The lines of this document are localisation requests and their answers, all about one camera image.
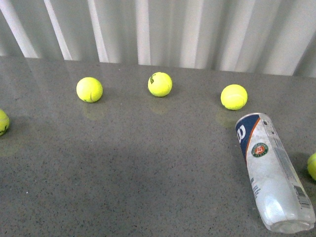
table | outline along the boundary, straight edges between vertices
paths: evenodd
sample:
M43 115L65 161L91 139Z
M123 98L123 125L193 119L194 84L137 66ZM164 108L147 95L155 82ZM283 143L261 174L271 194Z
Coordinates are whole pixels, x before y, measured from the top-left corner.
M158 71L173 79L163 98L147 89ZM77 97L83 77L103 84L98 102ZM314 78L0 57L0 81L2 236L283 236L260 219L234 129L253 112L271 117L316 207ZM249 96L235 112L220 102L231 83Z

blue label stripe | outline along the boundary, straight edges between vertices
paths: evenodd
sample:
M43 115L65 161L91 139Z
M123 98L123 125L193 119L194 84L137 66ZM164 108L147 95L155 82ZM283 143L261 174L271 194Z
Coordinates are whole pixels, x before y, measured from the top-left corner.
M259 115L250 115L250 116L245 117L241 121L239 121L239 123L236 125L236 133L237 134L239 133L239 135L241 135L241 137L239 137L239 139L241 139L240 148L242 151L242 155L245 159L245 162L247 162L246 152L249 146L250 138L259 120L260 120Z

clear plastic container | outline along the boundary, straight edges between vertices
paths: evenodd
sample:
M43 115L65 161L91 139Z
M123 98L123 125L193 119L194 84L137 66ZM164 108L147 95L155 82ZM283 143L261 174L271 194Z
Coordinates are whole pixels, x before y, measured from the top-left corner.
M254 197L268 230L293 234L314 227L315 212L301 181L265 114L236 123Z

yellow tennis ball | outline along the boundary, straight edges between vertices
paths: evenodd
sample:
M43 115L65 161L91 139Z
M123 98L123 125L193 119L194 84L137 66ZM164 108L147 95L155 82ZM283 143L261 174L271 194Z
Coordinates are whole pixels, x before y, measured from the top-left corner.
M9 128L10 119L3 110L0 110L0 136Z
M307 161L307 170L313 179L316 180L316 153L311 155Z
M247 103L247 99L247 91L237 84L226 86L221 94L222 104L229 110L240 110Z
M155 73L148 80L148 89L154 96L166 96L172 89L172 79L166 73Z
M102 93L102 84L96 78L83 78L77 84L77 95L85 102L93 103L98 101Z

white wall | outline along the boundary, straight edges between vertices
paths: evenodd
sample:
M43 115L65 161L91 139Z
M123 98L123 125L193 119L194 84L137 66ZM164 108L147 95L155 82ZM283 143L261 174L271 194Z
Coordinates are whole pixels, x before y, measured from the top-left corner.
M0 0L0 56L316 77L316 0Z

